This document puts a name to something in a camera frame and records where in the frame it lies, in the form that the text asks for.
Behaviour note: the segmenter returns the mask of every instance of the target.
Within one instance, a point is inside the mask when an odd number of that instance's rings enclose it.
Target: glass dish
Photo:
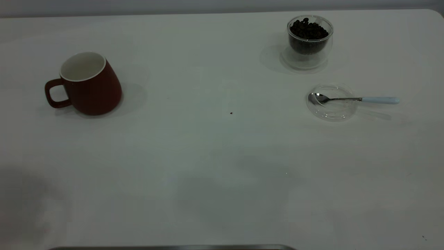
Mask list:
[[[308,18],[309,23],[316,23],[324,28],[328,32],[328,36],[322,39],[308,40],[293,34],[290,27],[297,20],[302,21],[304,18]],[[289,66],[295,69],[313,69],[327,61],[333,45],[333,25],[328,20],[314,15],[297,16],[288,22],[287,32],[289,47],[283,51],[282,55]]]
[[[308,109],[317,117],[326,121],[344,121],[349,119],[357,109],[356,101],[329,101],[321,104],[317,101],[315,93],[328,98],[354,97],[352,90],[345,84],[330,83],[319,84],[311,89],[307,98]]]

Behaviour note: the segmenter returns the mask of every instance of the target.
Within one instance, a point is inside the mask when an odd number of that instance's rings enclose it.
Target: white background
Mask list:
[[[440,0],[0,0],[1,17],[430,8]]]

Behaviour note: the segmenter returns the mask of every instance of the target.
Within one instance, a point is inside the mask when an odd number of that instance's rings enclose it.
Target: white table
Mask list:
[[[2,249],[443,249],[443,18],[312,13],[335,27],[316,74],[279,62],[300,12],[1,19]],[[122,83],[103,117],[44,96],[82,51]],[[323,121],[304,99],[321,82],[401,104]]]

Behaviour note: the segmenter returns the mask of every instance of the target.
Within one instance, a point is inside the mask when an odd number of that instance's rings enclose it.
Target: metal spoon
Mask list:
[[[323,94],[319,93],[311,93],[316,100],[321,103],[327,103],[329,101],[361,101],[361,102],[370,102],[370,103],[380,103],[380,104],[398,104],[399,99],[396,97],[361,97],[361,98],[328,98]]]

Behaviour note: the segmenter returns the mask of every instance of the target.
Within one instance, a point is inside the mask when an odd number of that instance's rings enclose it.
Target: mug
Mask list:
[[[66,60],[60,78],[46,83],[45,94],[51,107],[73,105],[86,115],[102,115],[113,110],[122,98],[122,87],[104,56],[94,52],[76,54]],[[68,99],[54,101],[49,90],[63,85]]]

